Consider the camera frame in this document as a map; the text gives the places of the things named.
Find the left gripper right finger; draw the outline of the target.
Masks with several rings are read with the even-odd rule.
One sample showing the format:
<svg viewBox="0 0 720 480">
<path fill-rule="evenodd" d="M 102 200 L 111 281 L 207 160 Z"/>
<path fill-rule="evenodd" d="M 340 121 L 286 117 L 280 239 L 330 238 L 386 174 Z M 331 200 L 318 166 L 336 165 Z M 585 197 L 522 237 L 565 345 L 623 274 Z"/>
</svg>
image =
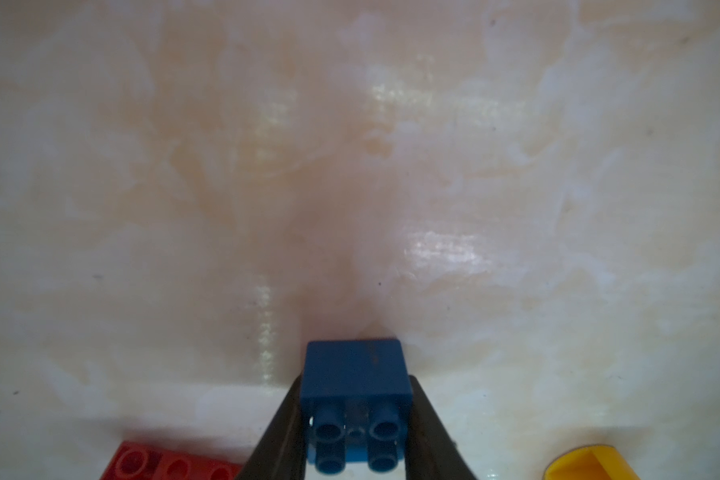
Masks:
<svg viewBox="0 0 720 480">
<path fill-rule="evenodd" d="M 412 404 L 405 446 L 408 480 L 476 480 L 418 379 L 410 375 Z"/>
</svg>

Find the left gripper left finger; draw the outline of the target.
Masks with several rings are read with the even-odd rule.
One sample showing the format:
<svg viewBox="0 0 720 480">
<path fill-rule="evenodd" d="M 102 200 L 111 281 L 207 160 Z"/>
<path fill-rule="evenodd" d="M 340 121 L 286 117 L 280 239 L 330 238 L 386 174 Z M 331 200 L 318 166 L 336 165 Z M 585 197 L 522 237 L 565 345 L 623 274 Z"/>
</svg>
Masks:
<svg viewBox="0 0 720 480">
<path fill-rule="evenodd" d="M 306 440 L 300 408 L 302 376 L 292 383 L 237 480 L 304 480 Z"/>
</svg>

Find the small blue lego brick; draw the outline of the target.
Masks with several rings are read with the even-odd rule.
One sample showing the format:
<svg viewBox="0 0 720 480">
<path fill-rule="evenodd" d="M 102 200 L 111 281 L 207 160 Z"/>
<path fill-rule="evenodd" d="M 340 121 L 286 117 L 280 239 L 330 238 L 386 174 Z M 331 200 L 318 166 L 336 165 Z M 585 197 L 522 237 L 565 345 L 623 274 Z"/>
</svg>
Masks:
<svg viewBox="0 0 720 480">
<path fill-rule="evenodd" d="M 307 460 L 323 475 L 349 463 L 387 473 L 404 457 L 413 390 L 397 339 L 313 341 L 299 396 Z"/>
</svg>

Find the red curved lego brick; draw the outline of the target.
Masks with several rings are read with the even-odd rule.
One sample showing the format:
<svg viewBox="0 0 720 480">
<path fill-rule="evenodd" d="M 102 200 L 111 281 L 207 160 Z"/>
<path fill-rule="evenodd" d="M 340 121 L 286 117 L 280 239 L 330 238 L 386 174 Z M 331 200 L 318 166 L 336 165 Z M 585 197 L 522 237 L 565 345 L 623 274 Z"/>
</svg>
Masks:
<svg viewBox="0 0 720 480">
<path fill-rule="evenodd" d="M 232 480 L 241 464 L 124 441 L 101 480 Z"/>
</svg>

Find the yellow oval lego piece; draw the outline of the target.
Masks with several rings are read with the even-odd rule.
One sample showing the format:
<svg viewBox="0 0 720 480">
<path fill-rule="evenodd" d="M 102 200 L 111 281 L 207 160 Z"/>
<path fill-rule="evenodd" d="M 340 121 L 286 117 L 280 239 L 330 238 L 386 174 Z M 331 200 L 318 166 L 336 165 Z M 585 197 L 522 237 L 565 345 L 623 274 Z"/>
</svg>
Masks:
<svg viewBox="0 0 720 480">
<path fill-rule="evenodd" d="M 573 449 L 552 461 L 544 480 L 639 480 L 639 476 L 609 445 L 588 445 Z"/>
</svg>

